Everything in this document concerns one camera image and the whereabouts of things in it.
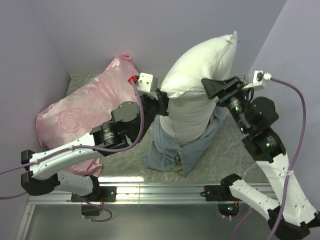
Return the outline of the white pillow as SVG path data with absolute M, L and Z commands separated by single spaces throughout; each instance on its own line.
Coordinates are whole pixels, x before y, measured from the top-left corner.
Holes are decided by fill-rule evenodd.
M 236 31 L 201 42 L 187 50 L 165 76 L 160 90 L 169 98 L 168 116 L 160 117 L 160 124 L 180 145 L 205 132 L 216 102 L 208 99 L 202 79 L 226 80 L 237 44 Z

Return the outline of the blue-grey pillowcase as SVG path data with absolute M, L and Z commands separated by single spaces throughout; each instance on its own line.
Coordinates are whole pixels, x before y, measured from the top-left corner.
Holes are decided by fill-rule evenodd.
M 160 123 L 160 116 L 155 118 L 148 155 L 144 157 L 147 168 L 160 172 L 182 171 L 186 177 L 194 169 L 200 157 L 212 144 L 226 115 L 221 107 L 215 107 L 213 121 L 208 124 L 204 133 L 194 142 L 179 145 L 169 136 Z

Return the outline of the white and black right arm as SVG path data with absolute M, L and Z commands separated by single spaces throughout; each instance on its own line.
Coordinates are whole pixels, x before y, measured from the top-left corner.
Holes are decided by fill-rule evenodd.
M 233 173 L 223 178 L 219 185 L 207 185 L 201 195 L 208 202 L 233 201 L 223 207 L 222 215 L 234 217 L 239 201 L 263 216 L 270 227 L 270 235 L 281 240 L 301 240 L 311 228 L 320 225 L 320 213 L 305 196 L 294 175 L 294 159 L 289 159 L 279 135 L 272 129 L 278 120 L 275 103 L 267 97 L 254 97 L 254 92 L 264 89 L 272 81 L 271 74 L 256 71 L 252 83 L 239 77 L 227 80 L 202 79 L 208 99 L 216 99 L 219 107 L 228 108 L 241 133 L 243 144 L 252 159 L 267 177 L 275 198 L 270 198 L 250 186 Z

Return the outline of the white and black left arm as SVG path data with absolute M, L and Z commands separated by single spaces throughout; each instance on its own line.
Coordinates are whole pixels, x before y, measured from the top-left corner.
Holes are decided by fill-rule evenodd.
M 30 196 L 42 196 L 54 190 L 77 194 L 89 201 L 101 195 L 99 180 L 86 174 L 79 176 L 65 170 L 89 159 L 124 152 L 138 144 L 157 115 L 167 116 L 169 98 L 159 89 L 155 98 L 142 94 L 139 103 L 126 101 L 111 111 L 111 119 L 94 127 L 84 136 L 55 149 L 21 153 L 26 172 L 21 187 Z

